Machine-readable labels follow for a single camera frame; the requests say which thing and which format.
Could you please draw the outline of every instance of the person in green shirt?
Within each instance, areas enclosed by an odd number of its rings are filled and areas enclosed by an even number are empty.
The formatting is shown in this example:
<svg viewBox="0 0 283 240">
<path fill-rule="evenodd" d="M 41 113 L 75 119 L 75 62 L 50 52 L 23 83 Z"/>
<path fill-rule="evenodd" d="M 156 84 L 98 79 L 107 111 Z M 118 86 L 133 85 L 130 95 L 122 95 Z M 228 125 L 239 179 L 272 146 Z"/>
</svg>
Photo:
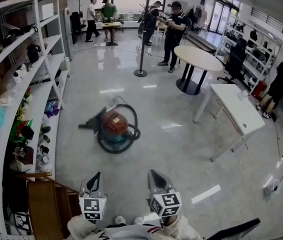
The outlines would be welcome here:
<svg viewBox="0 0 283 240">
<path fill-rule="evenodd" d="M 101 16 L 102 16 L 102 21 L 103 22 L 111 22 L 113 21 L 113 19 L 115 18 L 116 14 L 117 14 L 117 8 L 116 5 L 112 4 L 109 0 L 102 0 L 102 2 L 105 4 L 101 9 Z M 105 31 L 105 42 L 108 41 L 108 28 L 105 27 L 104 28 Z M 115 39 L 115 31 L 114 29 L 112 30 L 112 35 L 113 35 L 113 39 Z"/>
</svg>

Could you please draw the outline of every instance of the wooden round tabletop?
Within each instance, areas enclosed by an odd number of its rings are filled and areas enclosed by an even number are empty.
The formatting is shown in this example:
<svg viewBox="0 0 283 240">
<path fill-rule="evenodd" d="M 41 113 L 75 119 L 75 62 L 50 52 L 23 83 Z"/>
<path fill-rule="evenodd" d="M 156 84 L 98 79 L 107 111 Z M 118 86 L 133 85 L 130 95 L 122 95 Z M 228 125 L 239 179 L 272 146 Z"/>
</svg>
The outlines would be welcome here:
<svg viewBox="0 0 283 240">
<path fill-rule="evenodd" d="M 222 63 L 213 55 L 199 48 L 179 45 L 174 49 L 175 54 L 184 62 L 206 71 L 223 70 Z"/>
</svg>

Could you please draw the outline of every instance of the white marker cube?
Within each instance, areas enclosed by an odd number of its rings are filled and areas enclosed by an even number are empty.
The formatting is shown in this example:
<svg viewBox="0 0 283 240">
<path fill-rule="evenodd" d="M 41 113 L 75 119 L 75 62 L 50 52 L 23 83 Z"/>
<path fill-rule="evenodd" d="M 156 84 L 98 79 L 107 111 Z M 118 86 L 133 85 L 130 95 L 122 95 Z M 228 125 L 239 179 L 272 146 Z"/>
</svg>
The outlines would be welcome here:
<svg viewBox="0 0 283 240">
<path fill-rule="evenodd" d="M 87 220 L 102 220 L 106 210 L 107 198 L 79 198 L 82 216 Z"/>
<path fill-rule="evenodd" d="M 154 194 L 150 201 L 150 207 L 159 217 L 176 215 L 182 206 L 182 199 L 179 192 Z"/>
</svg>

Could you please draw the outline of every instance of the white shirt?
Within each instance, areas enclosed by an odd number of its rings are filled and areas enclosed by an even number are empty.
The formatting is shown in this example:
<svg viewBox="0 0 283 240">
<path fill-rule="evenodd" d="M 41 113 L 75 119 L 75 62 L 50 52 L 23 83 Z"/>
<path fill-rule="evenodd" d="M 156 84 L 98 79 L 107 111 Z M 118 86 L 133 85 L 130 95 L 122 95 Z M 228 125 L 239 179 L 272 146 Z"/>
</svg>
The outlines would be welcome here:
<svg viewBox="0 0 283 240">
<path fill-rule="evenodd" d="M 87 20 L 88 21 L 94 21 L 95 18 L 92 16 L 93 13 L 95 15 L 95 5 L 93 5 L 92 3 L 89 4 L 88 8 L 87 8 Z"/>
</svg>

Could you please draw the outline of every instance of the small table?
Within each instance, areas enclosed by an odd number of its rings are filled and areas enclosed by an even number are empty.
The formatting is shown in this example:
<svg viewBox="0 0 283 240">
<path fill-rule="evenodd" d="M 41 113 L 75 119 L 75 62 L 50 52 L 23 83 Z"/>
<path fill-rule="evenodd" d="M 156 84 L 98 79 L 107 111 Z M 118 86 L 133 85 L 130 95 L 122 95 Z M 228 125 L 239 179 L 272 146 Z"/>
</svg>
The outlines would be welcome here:
<svg viewBox="0 0 283 240">
<path fill-rule="evenodd" d="M 106 42 L 106 46 L 118 46 L 118 44 L 114 42 L 113 29 L 114 27 L 119 27 L 121 25 L 122 24 L 119 21 L 107 22 L 101 24 L 103 28 L 109 28 L 110 31 L 110 41 Z"/>
<path fill-rule="evenodd" d="M 157 44 L 158 44 L 158 36 L 159 36 L 159 33 L 160 33 L 160 29 L 164 29 L 164 34 L 165 34 L 165 31 L 167 30 L 167 25 L 165 25 L 164 23 L 159 22 L 156 27 L 157 27 L 157 31 L 156 31 L 155 46 L 157 46 Z"/>
<path fill-rule="evenodd" d="M 221 102 L 221 108 L 214 118 L 217 118 L 222 110 L 225 110 L 225 112 L 227 112 L 230 116 L 230 119 L 234 122 L 236 130 L 239 133 L 239 136 L 236 136 L 232 140 L 230 146 L 225 146 L 210 159 L 213 162 L 227 150 L 231 149 L 234 152 L 238 149 L 256 132 L 256 130 L 263 127 L 265 122 L 247 97 L 242 100 L 238 97 L 238 93 L 240 93 L 241 90 L 237 85 L 217 83 L 210 84 L 210 87 L 207 88 L 205 98 L 192 120 L 194 123 L 198 121 L 212 95 L 212 92 Z"/>
<path fill-rule="evenodd" d="M 186 67 L 182 74 L 182 78 L 176 81 L 178 89 L 181 90 L 183 93 L 189 95 L 198 95 L 201 91 L 201 86 L 205 79 L 207 71 L 223 70 L 223 65 L 221 64 L 221 62 L 213 55 L 202 49 L 198 49 L 192 46 L 179 45 L 175 47 L 174 52 L 181 60 L 186 62 Z M 203 70 L 198 84 L 194 81 L 191 81 L 195 67 Z"/>
</svg>

